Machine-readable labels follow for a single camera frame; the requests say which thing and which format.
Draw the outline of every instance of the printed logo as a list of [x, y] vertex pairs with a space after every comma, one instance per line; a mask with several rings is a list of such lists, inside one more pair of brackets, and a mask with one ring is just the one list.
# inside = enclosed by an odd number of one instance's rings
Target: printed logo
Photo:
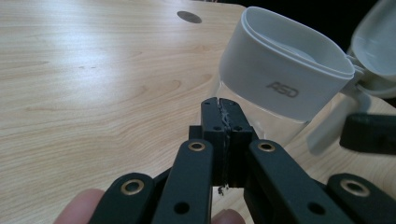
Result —
[[280, 82], [273, 82], [270, 85], [266, 86], [267, 88], [274, 89], [274, 91], [286, 95], [290, 98], [294, 98], [298, 95], [298, 91], [290, 86], [283, 85]]

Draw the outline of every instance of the fingertip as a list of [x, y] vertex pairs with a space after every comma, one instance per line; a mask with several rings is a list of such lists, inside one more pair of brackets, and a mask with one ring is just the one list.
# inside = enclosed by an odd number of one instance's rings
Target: fingertip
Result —
[[85, 189], [66, 206], [54, 224], [86, 224], [105, 192], [101, 189]]
[[222, 210], [212, 218], [212, 224], [245, 224], [245, 220], [233, 209]]

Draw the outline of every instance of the white cup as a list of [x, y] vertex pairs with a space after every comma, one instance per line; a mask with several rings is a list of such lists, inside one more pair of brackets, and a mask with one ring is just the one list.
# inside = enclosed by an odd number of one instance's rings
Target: white cup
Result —
[[354, 74], [327, 36], [248, 7], [222, 55], [212, 96], [236, 101], [260, 138], [286, 145]]

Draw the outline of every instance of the wooden table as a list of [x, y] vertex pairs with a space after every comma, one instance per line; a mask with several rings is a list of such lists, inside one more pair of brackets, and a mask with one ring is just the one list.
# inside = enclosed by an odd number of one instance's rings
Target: wooden table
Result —
[[[170, 167], [243, 10], [170, 0], [0, 3], [0, 223], [51, 223], [84, 189]], [[368, 102], [370, 112], [396, 114]], [[395, 158], [347, 151], [337, 135], [315, 140], [324, 117], [287, 146], [290, 155], [319, 181], [348, 172], [396, 197]], [[233, 208], [251, 222], [241, 192], [215, 196], [213, 214]]]

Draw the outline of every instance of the cup rim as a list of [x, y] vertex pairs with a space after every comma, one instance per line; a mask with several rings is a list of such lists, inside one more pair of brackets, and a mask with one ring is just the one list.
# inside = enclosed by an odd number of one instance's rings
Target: cup rim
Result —
[[[349, 71], [341, 71], [338, 68], [331, 68], [330, 66], [326, 66], [321, 63], [310, 61], [310, 60], [306, 59], [305, 57], [295, 54], [295, 53], [291, 52], [290, 50], [287, 50], [287, 49], [277, 45], [273, 41], [260, 35], [257, 31], [254, 30], [253, 27], [251, 27], [251, 25], [248, 22], [247, 14], [249, 13], [250, 10], [263, 11], [263, 12], [267, 13], [268, 15], [276, 17], [278, 20], [281, 20], [283, 22], [292, 22], [293, 24], [298, 25], [299, 27], [303, 28], [305, 32], [310, 32], [311, 34], [316, 35], [317, 37], [322, 38], [323, 40], [327, 41], [329, 44], [332, 45], [332, 47], [336, 48], [336, 50], [338, 51], [338, 54], [343, 55], [343, 59], [347, 63], [347, 67], [348, 67]], [[355, 74], [355, 68], [354, 68], [352, 62], [347, 58], [347, 55], [340, 49], [340, 47], [338, 45], [336, 45], [326, 35], [318, 32], [308, 26], [305, 26], [297, 21], [294, 21], [292, 19], [284, 17], [280, 14], [277, 14], [277, 13], [267, 10], [265, 8], [248, 7], [242, 14], [241, 23], [242, 23], [242, 26], [244, 27], [244, 29], [247, 31], [248, 35], [250, 37], [252, 37], [255, 41], [259, 42], [261, 45], [264, 45], [268, 49], [281, 54], [283, 57], [286, 57], [289, 60], [294, 61], [295, 63], [302, 63], [303, 65], [306, 65], [313, 69], [319, 70], [320, 72], [325, 72], [326, 74], [331, 75], [333, 77], [337, 77], [337, 78], [351, 79]]]

